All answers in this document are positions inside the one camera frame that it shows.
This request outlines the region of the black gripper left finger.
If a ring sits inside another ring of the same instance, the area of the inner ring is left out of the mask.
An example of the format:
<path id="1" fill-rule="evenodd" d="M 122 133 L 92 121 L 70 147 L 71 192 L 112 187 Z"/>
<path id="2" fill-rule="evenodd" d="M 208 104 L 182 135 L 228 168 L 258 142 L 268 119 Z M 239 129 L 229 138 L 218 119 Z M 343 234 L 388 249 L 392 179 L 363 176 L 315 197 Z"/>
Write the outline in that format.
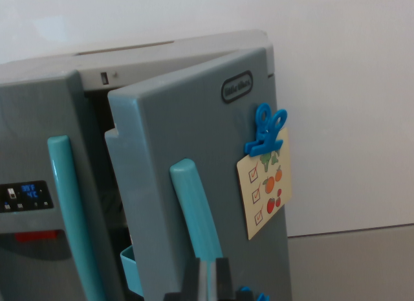
<path id="1" fill-rule="evenodd" d="M 186 266 L 183 279 L 183 301 L 198 300 L 200 264 L 199 258 L 193 258 Z"/>

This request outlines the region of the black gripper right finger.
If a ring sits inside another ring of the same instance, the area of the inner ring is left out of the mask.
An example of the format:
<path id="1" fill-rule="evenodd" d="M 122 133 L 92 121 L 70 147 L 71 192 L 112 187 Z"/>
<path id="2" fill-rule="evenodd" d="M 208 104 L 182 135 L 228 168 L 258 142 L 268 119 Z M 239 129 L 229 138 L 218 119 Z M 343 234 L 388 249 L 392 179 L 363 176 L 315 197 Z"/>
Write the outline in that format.
<path id="1" fill-rule="evenodd" d="M 234 300 L 234 290 L 228 258 L 217 258 L 215 266 L 217 300 Z"/>

